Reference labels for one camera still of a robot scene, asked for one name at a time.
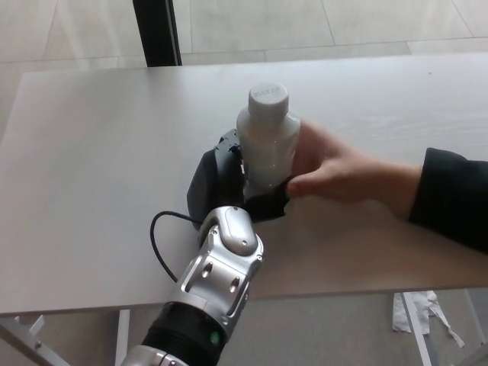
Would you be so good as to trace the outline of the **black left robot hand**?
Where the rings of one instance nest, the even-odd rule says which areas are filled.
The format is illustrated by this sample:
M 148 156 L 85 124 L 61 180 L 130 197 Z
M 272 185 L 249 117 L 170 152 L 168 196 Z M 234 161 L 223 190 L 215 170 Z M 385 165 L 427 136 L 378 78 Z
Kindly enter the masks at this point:
M 237 130 L 221 136 L 218 144 L 206 151 L 191 180 L 187 204 L 196 230 L 215 208 L 236 206 L 246 210 L 252 222 L 276 220 L 285 215 L 289 202 L 288 179 L 263 193 L 252 192 L 246 181 Z

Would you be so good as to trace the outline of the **bare person hand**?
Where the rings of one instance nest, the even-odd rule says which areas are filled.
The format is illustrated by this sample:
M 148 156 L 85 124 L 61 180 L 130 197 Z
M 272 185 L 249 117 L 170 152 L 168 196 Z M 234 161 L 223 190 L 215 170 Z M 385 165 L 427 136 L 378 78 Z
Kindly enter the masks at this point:
M 342 203 L 376 201 L 406 219 L 422 168 L 366 155 L 331 133 L 302 120 L 287 183 L 291 198 L 323 197 Z

